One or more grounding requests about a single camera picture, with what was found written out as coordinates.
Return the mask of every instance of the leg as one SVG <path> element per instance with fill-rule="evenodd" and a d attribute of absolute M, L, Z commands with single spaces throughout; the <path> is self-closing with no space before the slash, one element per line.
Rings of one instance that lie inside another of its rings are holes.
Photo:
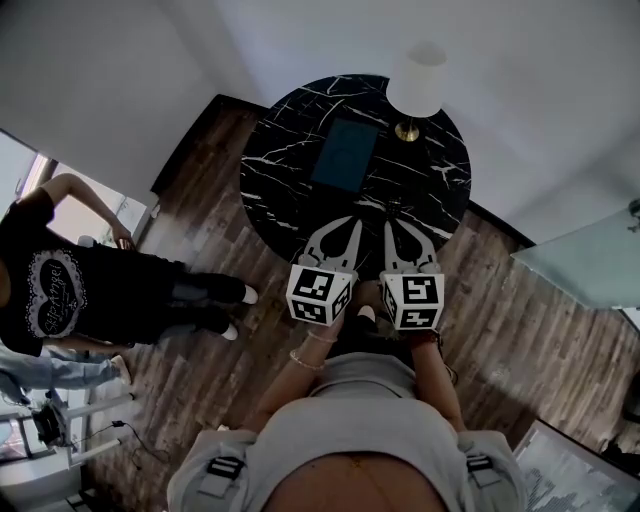
<path fill-rule="evenodd" d="M 73 361 L 75 363 L 94 363 L 100 364 L 111 359 L 106 354 L 96 354 L 91 352 L 77 352 L 75 350 L 64 350 L 58 347 L 47 347 L 52 358 L 59 361 Z"/>
<path fill-rule="evenodd" d="M 51 367 L 51 385 L 60 389 L 94 388 L 120 376 L 120 371 L 111 361 L 92 364 L 51 359 Z"/>
<path fill-rule="evenodd" d="M 359 314 L 347 318 L 345 327 L 338 335 L 338 341 L 331 347 L 327 359 L 352 352 L 368 352 L 394 356 L 413 370 L 411 351 L 401 341 L 378 336 L 377 332 L 375 321 L 368 316 Z"/>
<path fill-rule="evenodd" d="M 185 301 L 209 298 L 219 302 L 242 302 L 246 294 L 247 287 L 236 277 L 180 272 L 173 287 L 172 298 Z"/>
<path fill-rule="evenodd" d="M 235 330 L 227 314 L 216 306 L 203 308 L 167 306 L 160 321 L 164 327 L 160 334 L 160 339 L 195 332 L 199 329 L 207 329 L 223 335 L 227 334 L 230 329 Z"/>

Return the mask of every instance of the black pants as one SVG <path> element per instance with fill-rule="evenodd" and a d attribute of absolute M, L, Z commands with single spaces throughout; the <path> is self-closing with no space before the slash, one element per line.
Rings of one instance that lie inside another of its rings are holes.
<path fill-rule="evenodd" d="M 331 347 L 327 359 L 352 352 L 393 356 L 414 370 L 409 347 L 402 340 L 391 340 L 379 336 L 376 323 L 366 316 L 352 316 L 345 319 L 338 341 Z"/>
<path fill-rule="evenodd" d="M 167 304 L 157 321 L 162 327 L 160 339 L 207 329 L 215 333 L 225 332 L 231 323 L 228 315 L 214 305 L 199 306 L 193 302 L 204 299 L 217 302 L 242 302 L 244 283 L 224 274 L 190 274 L 181 272 L 176 278 L 172 293 L 174 301 L 184 306 Z"/>

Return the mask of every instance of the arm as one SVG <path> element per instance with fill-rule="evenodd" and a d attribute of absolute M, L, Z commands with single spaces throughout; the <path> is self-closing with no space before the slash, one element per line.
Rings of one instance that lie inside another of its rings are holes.
<path fill-rule="evenodd" d="M 460 402 L 438 352 L 438 344 L 424 341 L 425 336 L 432 334 L 426 331 L 410 338 L 418 400 L 436 409 L 456 432 L 464 432 L 466 427 L 462 420 Z"/>
<path fill-rule="evenodd" d="M 335 340 L 343 323 L 344 315 L 330 327 L 316 327 L 313 332 L 319 337 Z M 309 366 L 322 366 L 331 346 L 331 343 L 307 336 L 297 350 L 298 359 Z M 316 375 L 314 370 L 305 368 L 293 360 L 287 361 L 284 368 L 262 395 L 254 414 L 244 423 L 242 428 L 259 433 L 278 409 L 307 396 Z"/>
<path fill-rule="evenodd" d="M 61 339 L 49 338 L 45 341 L 45 345 L 67 350 L 88 350 L 89 352 L 99 352 L 101 354 L 115 354 L 116 352 L 122 352 L 122 350 L 125 349 L 125 347 L 120 345 L 112 345 L 111 343 L 105 343 L 78 335 L 68 336 Z"/>
<path fill-rule="evenodd" d="M 128 245 L 133 248 L 131 234 L 118 220 L 115 213 L 104 204 L 104 201 L 98 197 L 89 185 L 75 174 L 59 174 L 41 187 L 51 197 L 54 206 L 59 205 L 67 196 L 74 197 L 109 224 L 116 242 L 123 240 L 125 248 L 128 248 Z"/>
<path fill-rule="evenodd" d="M 0 392 L 17 404 L 28 405 L 31 403 L 22 392 L 22 388 L 11 378 L 11 375 L 4 372 L 0 372 Z"/>

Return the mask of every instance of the gold lamp base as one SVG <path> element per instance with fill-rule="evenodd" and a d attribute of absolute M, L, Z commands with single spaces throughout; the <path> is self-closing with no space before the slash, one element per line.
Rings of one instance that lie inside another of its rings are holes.
<path fill-rule="evenodd" d="M 398 123 L 396 125 L 395 132 L 400 140 L 404 140 L 406 142 L 413 142 L 414 140 L 417 140 L 420 135 L 420 130 L 418 130 L 418 127 L 413 124 L 413 120 Z"/>

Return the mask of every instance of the hand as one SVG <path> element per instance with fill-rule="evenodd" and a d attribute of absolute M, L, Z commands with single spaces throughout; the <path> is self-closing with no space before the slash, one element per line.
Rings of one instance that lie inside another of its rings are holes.
<path fill-rule="evenodd" d="M 111 231 L 113 233 L 113 241 L 119 249 L 125 251 L 136 250 L 136 245 L 133 243 L 133 238 L 131 238 L 131 232 L 121 222 L 111 226 Z"/>
<path fill-rule="evenodd" d="M 338 318 L 336 318 L 336 321 L 333 322 L 333 324 L 329 326 L 314 325 L 309 330 L 313 334 L 321 338 L 325 338 L 328 340 L 335 340 L 338 338 L 338 334 L 340 334 L 340 331 L 342 330 L 343 325 L 344 325 L 344 311 L 340 314 Z"/>

